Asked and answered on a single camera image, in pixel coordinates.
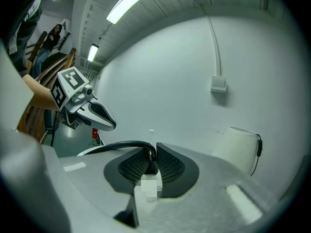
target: forearm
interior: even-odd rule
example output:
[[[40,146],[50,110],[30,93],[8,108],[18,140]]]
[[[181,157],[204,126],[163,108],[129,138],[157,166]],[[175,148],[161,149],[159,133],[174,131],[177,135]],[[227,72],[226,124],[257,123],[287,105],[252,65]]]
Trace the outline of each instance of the forearm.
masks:
[[[28,74],[23,77],[23,81],[34,93],[34,96],[30,101],[31,106],[53,111],[58,110],[48,88],[40,85]]]

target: black hose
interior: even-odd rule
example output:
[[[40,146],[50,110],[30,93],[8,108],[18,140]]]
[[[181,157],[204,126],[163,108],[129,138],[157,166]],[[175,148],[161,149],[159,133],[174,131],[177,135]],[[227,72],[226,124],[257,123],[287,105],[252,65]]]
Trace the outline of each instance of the black hose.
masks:
[[[156,161],[156,150],[154,146],[152,146],[148,142],[143,142],[143,141],[124,141],[124,142],[111,143],[105,146],[101,146],[100,148],[96,148],[86,154],[101,153],[101,152],[105,152],[109,150],[117,150],[117,149],[128,148],[128,147],[145,148],[151,152],[151,159],[153,161]]]
[[[53,132],[52,132],[52,140],[51,140],[51,147],[53,147],[53,143],[54,143],[54,138],[55,138],[55,128],[56,128],[56,120],[57,120],[57,111],[55,112],[55,116],[54,116],[54,122],[53,122]]]

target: black top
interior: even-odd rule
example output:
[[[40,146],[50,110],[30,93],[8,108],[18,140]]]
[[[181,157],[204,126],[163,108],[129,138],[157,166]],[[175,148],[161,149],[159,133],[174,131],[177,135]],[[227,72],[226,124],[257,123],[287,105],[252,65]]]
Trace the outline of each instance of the black top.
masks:
[[[47,39],[45,40],[45,42],[42,45],[42,48],[52,51],[53,48],[57,45],[59,38],[60,38],[59,34],[55,34],[54,32],[49,33],[47,36]]]

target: white lampshade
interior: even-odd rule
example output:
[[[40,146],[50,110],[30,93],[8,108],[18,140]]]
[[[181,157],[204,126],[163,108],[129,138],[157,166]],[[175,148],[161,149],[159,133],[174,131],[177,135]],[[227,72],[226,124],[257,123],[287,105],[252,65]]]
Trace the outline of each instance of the white lampshade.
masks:
[[[245,173],[251,174],[258,145],[256,133],[239,128],[229,127],[224,139],[212,153],[222,158]]]

